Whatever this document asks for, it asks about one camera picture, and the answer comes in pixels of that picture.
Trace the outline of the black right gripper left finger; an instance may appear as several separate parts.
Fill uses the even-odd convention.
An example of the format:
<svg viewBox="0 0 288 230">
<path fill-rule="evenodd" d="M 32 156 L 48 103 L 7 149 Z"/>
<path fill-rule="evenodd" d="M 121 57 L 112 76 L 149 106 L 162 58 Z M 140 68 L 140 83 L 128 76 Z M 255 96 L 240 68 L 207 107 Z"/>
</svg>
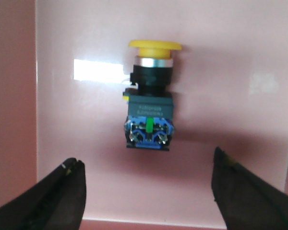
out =
<svg viewBox="0 0 288 230">
<path fill-rule="evenodd" d="M 85 164 L 68 158 L 0 207 L 0 230 L 78 230 L 85 204 Z"/>
</svg>

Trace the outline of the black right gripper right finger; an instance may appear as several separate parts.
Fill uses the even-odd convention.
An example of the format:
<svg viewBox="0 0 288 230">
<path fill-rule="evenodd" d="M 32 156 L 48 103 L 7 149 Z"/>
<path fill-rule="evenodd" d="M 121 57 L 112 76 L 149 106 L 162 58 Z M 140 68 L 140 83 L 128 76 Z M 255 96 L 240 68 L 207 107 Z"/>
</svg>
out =
<svg viewBox="0 0 288 230">
<path fill-rule="evenodd" d="M 228 230 L 288 230 L 288 195 L 216 147 L 211 187 Z"/>
</svg>

